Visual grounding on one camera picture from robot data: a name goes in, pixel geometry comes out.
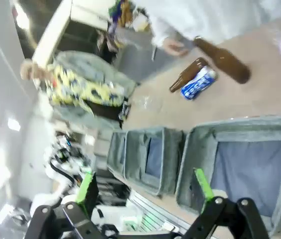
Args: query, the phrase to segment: person with white hair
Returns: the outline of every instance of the person with white hair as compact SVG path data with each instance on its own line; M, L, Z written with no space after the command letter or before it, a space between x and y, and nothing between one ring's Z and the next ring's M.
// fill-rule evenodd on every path
M98 56L76 51L59 53L47 67L25 59L20 74L44 83L51 105L64 120L92 128L122 127L136 86Z

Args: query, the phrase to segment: gray fabric storage bin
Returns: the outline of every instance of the gray fabric storage bin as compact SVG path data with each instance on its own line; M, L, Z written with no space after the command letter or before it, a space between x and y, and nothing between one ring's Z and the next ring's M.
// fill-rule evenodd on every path
M183 133L164 127L126 134L125 179L152 195L174 194Z
M181 160L176 201L198 214L197 209L190 206L189 187L194 167L203 169L211 186L227 190L229 198L254 196L270 235L281 231L280 117L212 122L190 131Z
M108 168L121 176L123 176L124 160L125 160L125 138L126 132L116 131L112 134L110 149L107 156Z

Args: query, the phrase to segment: beige table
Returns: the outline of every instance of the beige table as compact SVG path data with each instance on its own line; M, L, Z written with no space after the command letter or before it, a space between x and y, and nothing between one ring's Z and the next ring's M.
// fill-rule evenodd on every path
M178 74L198 56L203 56L195 49L189 56L179 60L177 65L135 90L135 98L147 95L156 97L161 100L162 107L160 111L132 107L124 128L163 125L188 130L207 121L268 114L281 115L281 56L271 43L268 26L230 39L220 46L229 49L250 67L252 77L248 83L239 85L214 68L219 73L218 80L194 101L185 100L180 92L170 93L168 88L177 79ZM129 182L126 183L170 213L188 223L194 221L195 216L180 209L174 197L164 196L159 199ZM231 238L230 233L224 229L217 230L215 236L220 239Z

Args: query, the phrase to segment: brown glass bottle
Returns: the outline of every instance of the brown glass bottle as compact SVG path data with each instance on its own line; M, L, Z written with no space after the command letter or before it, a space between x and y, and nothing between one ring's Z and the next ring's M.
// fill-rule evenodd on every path
M194 44L206 53L220 70L238 83L244 84L249 80L251 75L249 68L230 51L219 48L200 36L195 37Z
M194 77L204 66L208 66L208 62L204 58L198 57L193 63L191 63L185 70L183 70L179 74L178 79L174 82L174 84L171 85L171 87L169 87L169 90L171 92L175 92L186 85L189 81L194 79Z

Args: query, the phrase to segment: person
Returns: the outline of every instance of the person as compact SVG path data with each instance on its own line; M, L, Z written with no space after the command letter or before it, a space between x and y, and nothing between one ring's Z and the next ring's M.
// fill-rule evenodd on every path
M151 23L153 44L174 56L188 49L176 32L219 44L261 23L281 17L281 0L133 0L144 7Z
M136 83L93 54L66 51L46 68L25 59L24 80L41 81L51 105L64 120L93 128L119 128Z

